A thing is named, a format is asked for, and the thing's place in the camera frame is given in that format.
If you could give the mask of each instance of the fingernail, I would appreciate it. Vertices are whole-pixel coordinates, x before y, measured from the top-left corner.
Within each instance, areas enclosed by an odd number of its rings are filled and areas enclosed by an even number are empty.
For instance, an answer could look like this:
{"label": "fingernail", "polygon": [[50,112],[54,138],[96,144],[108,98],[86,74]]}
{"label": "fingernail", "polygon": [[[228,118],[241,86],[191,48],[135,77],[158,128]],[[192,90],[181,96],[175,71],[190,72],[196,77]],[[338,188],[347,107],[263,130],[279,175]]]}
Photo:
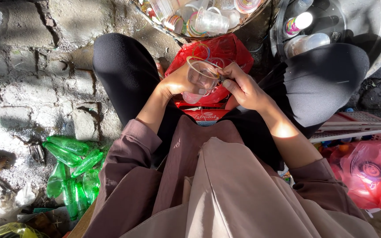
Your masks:
{"label": "fingernail", "polygon": [[223,86],[224,87],[229,87],[230,86],[230,80],[225,80],[224,82],[223,82]]}
{"label": "fingernail", "polygon": [[207,93],[207,90],[206,89],[199,89],[198,93],[201,95],[205,95]]}

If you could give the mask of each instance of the hand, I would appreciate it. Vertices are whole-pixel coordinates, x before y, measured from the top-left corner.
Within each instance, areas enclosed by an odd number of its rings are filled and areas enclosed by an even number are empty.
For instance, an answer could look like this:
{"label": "hand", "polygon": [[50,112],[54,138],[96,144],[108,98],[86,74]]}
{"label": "hand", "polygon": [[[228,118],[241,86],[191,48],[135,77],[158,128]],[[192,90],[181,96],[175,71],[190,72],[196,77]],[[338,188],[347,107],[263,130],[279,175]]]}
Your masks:
{"label": "hand", "polygon": [[244,108],[263,111],[267,105],[274,102],[235,62],[224,69],[219,69],[218,73],[229,78],[223,82],[223,87],[229,90]]}
{"label": "hand", "polygon": [[157,85],[157,90],[160,90],[168,99],[185,91],[193,94],[205,95],[207,90],[202,85],[189,82],[188,69],[189,66],[185,63],[182,67],[163,79]]}

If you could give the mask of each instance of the red plastic bag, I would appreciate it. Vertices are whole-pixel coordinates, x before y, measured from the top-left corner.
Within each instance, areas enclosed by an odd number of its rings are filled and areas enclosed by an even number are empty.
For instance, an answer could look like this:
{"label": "red plastic bag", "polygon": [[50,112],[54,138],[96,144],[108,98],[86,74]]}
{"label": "red plastic bag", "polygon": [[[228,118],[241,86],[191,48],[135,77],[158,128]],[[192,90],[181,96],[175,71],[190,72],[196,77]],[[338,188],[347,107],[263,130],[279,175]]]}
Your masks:
{"label": "red plastic bag", "polygon": [[329,163],[336,178],[349,188],[348,195],[357,207],[381,209],[381,141],[337,146]]}
{"label": "red plastic bag", "polygon": [[[170,67],[166,70],[165,76],[169,76],[176,69],[182,67],[186,63],[186,57],[188,56],[206,59],[221,68],[236,62],[245,73],[249,73],[254,64],[251,53],[234,34],[230,33],[213,39],[183,45],[182,49],[177,52]],[[202,97],[198,104],[216,103],[227,95],[229,95],[229,91],[220,85],[215,87],[213,93]]]}

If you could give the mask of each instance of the forearm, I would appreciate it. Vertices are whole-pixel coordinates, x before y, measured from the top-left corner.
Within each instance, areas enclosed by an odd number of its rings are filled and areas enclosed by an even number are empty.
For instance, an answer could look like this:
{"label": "forearm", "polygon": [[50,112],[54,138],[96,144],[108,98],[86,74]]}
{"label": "forearm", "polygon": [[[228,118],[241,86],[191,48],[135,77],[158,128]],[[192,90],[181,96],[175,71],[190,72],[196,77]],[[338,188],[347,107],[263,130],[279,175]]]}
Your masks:
{"label": "forearm", "polygon": [[158,133],[169,100],[170,97],[163,93],[159,84],[152,92],[148,101],[146,101],[145,106],[139,112],[136,119],[149,127],[153,132]]}
{"label": "forearm", "polygon": [[258,113],[266,122],[289,169],[300,168],[323,158],[273,100]]}

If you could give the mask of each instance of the brown shirt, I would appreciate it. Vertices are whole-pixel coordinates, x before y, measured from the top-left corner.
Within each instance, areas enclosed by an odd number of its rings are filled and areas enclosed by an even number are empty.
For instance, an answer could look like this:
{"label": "brown shirt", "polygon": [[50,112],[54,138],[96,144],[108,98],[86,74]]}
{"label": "brown shirt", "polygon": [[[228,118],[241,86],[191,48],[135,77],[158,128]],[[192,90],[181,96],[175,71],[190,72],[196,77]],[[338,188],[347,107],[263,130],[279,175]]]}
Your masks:
{"label": "brown shirt", "polygon": [[[211,137],[243,144],[230,121],[199,127],[182,116],[161,172],[150,169],[151,153],[161,140],[151,129],[131,120],[111,147],[99,174],[101,188],[97,204],[83,237],[120,237],[152,215],[181,205],[184,177],[195,175],[198,152]],[[270,176],[278,177],[271,167],[258,161]],[[325,159],[290,173],[296,182],[294,193],[298,200],[308,199],[325,210],[365,220]]]}

